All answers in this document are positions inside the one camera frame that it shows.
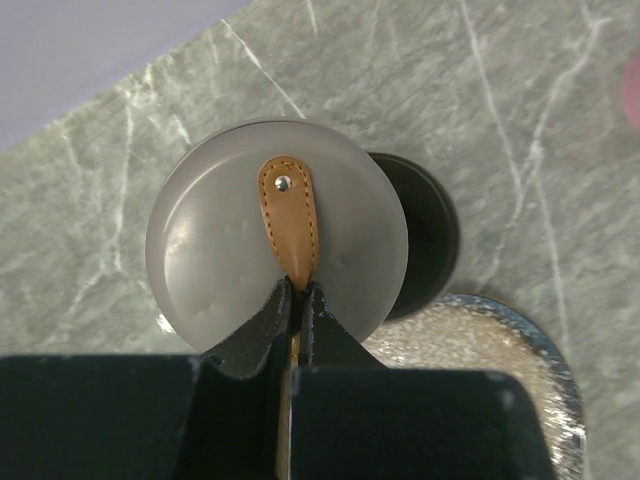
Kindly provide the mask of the speckled ceramic plate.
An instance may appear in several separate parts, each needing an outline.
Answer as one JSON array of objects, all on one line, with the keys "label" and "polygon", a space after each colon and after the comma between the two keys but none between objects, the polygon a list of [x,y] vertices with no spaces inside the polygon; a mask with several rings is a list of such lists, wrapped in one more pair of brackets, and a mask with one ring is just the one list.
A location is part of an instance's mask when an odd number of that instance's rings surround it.
[{"label": "speckled ceramic plate", "polygon": [[586,457],[583,401],[556,345],[532,320],[481,295],[446,294],[384,322],[364,347],[390,367],[495,370],[531,396],[560,479],[581,479]]}]

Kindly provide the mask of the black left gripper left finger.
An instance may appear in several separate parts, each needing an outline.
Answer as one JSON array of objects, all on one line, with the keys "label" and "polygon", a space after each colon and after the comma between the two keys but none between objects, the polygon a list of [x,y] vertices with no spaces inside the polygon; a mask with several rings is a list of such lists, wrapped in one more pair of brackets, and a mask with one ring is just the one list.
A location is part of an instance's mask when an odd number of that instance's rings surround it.
[{"label": "black left gripper left finger", "polygon": [[1,360],[5,479],[272,479],[292,288],[202,354]]}]

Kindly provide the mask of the pink cup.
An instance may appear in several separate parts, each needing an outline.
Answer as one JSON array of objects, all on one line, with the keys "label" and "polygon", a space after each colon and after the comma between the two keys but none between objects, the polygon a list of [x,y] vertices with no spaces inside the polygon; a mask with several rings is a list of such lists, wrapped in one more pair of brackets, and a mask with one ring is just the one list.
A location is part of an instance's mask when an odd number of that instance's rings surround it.
[{"label": "pink cup", "polygon": [[637,55],[626,70],[623,82],[623,103],[631,125],[640,129],[640,56]]}]

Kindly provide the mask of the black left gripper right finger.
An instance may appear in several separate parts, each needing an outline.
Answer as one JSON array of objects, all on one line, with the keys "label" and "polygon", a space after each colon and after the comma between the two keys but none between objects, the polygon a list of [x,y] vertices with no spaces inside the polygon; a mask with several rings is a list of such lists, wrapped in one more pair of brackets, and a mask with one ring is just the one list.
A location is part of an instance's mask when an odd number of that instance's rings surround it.
[{"label": "black left gripper right finger", "polygon": [[551,479],[535,406],[491,370],[388,368],[311,284],[291,375],[293,479]]}]

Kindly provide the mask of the grey cup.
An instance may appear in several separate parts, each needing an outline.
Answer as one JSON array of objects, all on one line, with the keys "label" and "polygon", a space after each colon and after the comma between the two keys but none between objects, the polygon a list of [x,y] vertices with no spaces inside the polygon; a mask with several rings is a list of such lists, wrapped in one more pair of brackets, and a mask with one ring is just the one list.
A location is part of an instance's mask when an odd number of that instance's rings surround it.
[{"label": "grey cup", "polygon": [[461,226],[449,193],[431,172],[399,155],[370,156],[392,183],[408,229],[407,269],[388,316],[396,320],[416,313],[445,291],[460,255]]}]

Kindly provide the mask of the grey round lid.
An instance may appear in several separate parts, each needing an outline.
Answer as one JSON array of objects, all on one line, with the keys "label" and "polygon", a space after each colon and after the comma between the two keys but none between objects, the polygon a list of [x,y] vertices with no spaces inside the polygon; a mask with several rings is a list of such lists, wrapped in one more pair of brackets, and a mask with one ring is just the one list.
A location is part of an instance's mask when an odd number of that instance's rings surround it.
[{"label": "grey round lid", "polygon": [[172,170],[146,234],[148,278],[161,313],[197,351],[220,343],[284,276],[263,223],[259,172],[277,156],[310,171],[319,220],[314,278],[356,339],[390,314],[408,264],[408,227],[388,177],[355,141],[291,118],[215,133]]}]

